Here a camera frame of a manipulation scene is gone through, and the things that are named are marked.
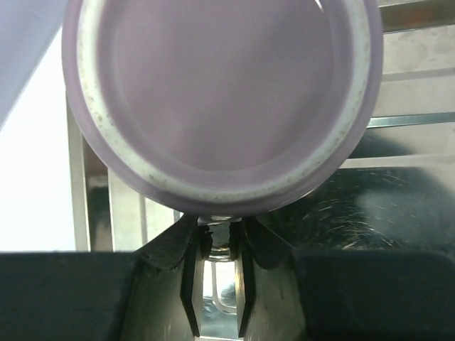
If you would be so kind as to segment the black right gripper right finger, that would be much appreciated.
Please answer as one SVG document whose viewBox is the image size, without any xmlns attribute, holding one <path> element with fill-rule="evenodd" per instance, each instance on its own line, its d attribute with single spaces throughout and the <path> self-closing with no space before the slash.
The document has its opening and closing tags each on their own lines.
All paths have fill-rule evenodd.
<svg viewBox="0 0 455 341">
<path fill-rule="evenodd" d="M 453 340 L 454 258 L 300 249 L 248 217 L 230 225 L 244 340 Z"/>
</svg>

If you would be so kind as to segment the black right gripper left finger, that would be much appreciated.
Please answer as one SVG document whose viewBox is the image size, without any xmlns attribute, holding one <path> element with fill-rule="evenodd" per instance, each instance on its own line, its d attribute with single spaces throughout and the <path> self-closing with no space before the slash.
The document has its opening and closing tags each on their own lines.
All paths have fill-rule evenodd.
<svg viewBox="0 0 455 341">
<path fill-rule="evenodd" d="M 2 340 L 193 340 L 197 219 L 133 252 L 3 253 Z"/>
</svg>

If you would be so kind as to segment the purple mug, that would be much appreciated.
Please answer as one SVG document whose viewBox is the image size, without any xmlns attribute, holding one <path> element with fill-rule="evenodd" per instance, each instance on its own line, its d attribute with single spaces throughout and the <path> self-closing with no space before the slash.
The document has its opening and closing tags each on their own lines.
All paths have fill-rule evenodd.
<svg viewBox="0 0 455 341">
<path fill-rule="evenodd" d="M 205 222 L 313 192 L 367 129 L 376 1 L 69 1 L 63 73 L 95 154 Z"/>
</svg>

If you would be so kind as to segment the metal serving tray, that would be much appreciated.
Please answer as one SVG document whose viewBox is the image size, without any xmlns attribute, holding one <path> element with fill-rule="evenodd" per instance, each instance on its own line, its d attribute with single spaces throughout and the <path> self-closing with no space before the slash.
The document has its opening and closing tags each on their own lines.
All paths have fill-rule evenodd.
<svg viewBox="0 0 455 341">
<path fill-rule="evenodd" d="M 230 225 L 253 217 L 300 249 L 425 251 L 454 258 L 454 113 L 370 118 L 355 150 L 313 192 L 269 212 L 198 224 L 193 292 L 206 261 L 231 263 Z"/>
</svg>

